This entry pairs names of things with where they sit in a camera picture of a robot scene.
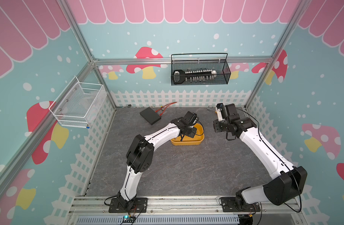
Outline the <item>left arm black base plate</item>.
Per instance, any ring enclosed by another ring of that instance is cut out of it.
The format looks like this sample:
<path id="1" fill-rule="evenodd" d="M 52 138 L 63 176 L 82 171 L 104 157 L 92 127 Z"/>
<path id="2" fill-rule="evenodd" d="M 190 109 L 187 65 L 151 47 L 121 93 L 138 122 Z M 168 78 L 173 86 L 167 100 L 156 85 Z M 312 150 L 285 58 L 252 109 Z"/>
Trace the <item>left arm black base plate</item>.
<path id="1" fill-rule="evenodd" d="M 145 213 L 148 204 L 148 198 L 134 198 L 131 201 L 125 199 L 113 198 L 109 204 L 109 213 Z"/>

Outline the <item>green circuit board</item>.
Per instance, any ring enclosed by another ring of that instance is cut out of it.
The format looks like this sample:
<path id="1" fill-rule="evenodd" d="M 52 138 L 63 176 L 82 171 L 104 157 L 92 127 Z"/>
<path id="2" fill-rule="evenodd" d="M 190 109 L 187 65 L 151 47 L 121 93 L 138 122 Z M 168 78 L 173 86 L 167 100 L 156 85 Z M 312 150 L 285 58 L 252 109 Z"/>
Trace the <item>green circuit board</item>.
<path id="1" fill-rule="evenodd" d="M 122 220 L 122 224 L 123 223 L 134 223 L 136 221 L 136 216 L 129 216 L 129 215 L 126 215 L 123 217 L 123 220 Z"/>

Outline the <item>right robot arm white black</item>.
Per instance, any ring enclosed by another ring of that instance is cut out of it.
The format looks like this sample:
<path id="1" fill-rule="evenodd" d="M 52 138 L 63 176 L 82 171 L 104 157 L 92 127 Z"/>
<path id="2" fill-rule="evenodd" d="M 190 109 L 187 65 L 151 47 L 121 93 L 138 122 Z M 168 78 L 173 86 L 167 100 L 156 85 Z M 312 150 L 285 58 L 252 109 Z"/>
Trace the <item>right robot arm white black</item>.
<path id="1" fill-rule="evenodd" d="M 244 142 L 265 166 L 272 180 L 264 185 L 248 187 L 236 193 L 238 204 L 271 202 L 282 205 L 300 197 L 307 179 L 307 171 L 284 158 L 260 133 L 258 126 L 249 118 L 213 122 L 216 133 L 226 132 Z"/>

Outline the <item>black flat box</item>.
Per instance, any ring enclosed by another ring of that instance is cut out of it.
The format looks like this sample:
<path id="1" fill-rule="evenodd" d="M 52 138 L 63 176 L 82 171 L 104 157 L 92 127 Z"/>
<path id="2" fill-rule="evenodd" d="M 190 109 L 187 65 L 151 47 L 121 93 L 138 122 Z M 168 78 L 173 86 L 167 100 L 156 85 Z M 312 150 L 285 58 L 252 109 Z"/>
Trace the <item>black flat box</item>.
<path id="1" fill-rule="evenodd" d="M 161 116 L 152 108 L 148 107 L 140 112 L 140 115 L 150 124 L 154 125 L 161 120 Z"/>

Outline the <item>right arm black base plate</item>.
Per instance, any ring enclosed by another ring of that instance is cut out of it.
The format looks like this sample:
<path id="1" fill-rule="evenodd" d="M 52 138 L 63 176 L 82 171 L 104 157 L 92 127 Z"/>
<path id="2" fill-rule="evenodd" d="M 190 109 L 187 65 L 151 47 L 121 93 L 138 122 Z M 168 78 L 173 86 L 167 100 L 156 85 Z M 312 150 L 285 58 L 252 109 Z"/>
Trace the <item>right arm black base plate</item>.
<path id="1" fill-rule="evenodd" d="M 220 197 L 219 204 L 223 212 L 244 212 L 255 214 L 261 211 L 260 204 L 245 203 L 240 197 Z"/>

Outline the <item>yellow plastic storage box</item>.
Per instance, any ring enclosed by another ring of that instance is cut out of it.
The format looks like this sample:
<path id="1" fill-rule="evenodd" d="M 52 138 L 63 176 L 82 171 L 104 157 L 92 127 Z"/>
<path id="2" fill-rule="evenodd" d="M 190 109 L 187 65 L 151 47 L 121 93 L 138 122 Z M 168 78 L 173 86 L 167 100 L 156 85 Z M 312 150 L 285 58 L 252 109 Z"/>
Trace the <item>yellow plastic storage box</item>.
<path id="1" fill-rule="evenodd" d="M 193 138 L 185 136 L 183 140 L 181 141 L 181 137 L 177 137 L 174 139 L 171 139 L 171 143 L 176 146 L 189 146 L 189 145 L 199 145 L 204 140 L 204 128 L 201 124 L 197 123 L 194 125 L 194 128 L 196 128 L 195 135 Z"/>

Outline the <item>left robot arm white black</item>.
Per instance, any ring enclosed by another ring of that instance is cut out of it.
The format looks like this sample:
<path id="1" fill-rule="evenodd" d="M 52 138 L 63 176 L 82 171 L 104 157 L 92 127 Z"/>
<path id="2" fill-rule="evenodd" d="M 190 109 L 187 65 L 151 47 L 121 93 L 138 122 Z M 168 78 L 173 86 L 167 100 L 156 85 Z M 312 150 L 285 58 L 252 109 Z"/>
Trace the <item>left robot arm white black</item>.
<path id="1" fill-rule="evenodd" d="M 194 125 L 198 119 L 177 118 L 162 129 L 146 136 L 137 135 L 127 154 L 127 174 L 117 199 L 125 211 L 134 208 L 137 187 L 141 176 L 152 164 L 154 151 L 166 142 L 177 137 L 194 137 L 197 129 Z"/>

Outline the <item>red handled pliers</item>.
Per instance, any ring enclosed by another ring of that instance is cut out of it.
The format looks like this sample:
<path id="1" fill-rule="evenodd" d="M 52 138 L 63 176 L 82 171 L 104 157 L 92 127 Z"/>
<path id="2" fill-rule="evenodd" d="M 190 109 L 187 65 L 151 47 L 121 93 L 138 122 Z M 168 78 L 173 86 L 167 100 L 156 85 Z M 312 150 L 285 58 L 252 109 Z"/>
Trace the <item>red handled pliers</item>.
<path id="1" fill-rule="evenodd" d="M 177 102 L 172 102 L 172 103 L 168 103 L 164 106 L 161 106 L 159 109 L 155 110 L 155 112 L 159 115 L 162 116 L 164 114 L 164 112 L 166 111 L 166 109 L 174 104 L 176 104 Z"/>

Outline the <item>black socket bit holder set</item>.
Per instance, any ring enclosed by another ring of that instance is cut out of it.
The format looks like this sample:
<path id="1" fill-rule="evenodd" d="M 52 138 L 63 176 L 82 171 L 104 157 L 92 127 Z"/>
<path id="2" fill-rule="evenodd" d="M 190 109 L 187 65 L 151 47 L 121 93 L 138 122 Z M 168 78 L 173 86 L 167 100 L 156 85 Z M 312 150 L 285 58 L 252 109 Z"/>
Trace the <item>black socket bit holder set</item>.
<path id="1" fill-rule="evenodd" d="M 196 70 L 196 71 L 184 71 L 175 70 L 171 76 L 172 84 L 178 85 L 185 82 L 206 82 L 208 80 L 213 80 L 217 77 L 216 70 Z"/>

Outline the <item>aluminium front rail frame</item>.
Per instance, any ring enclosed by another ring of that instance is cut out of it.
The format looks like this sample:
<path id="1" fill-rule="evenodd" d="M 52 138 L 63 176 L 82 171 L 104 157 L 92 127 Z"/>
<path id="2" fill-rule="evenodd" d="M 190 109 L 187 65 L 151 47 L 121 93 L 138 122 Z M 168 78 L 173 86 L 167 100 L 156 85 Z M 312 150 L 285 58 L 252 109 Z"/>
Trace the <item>aluminium front rail frame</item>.
<path id="1" fill-rule="evenodd" d="M 287 205 L 260 204 L 255 214 L 223 212 L 220 196 L 150 196 L 145 213 L 109 213 L 106 197 L 78 197 L 67 214 L 66 225 L 306 225 L 302 213 L 292 211 L 295 200 Z M 136 216 L 134 223 L 123 217 Z"/>

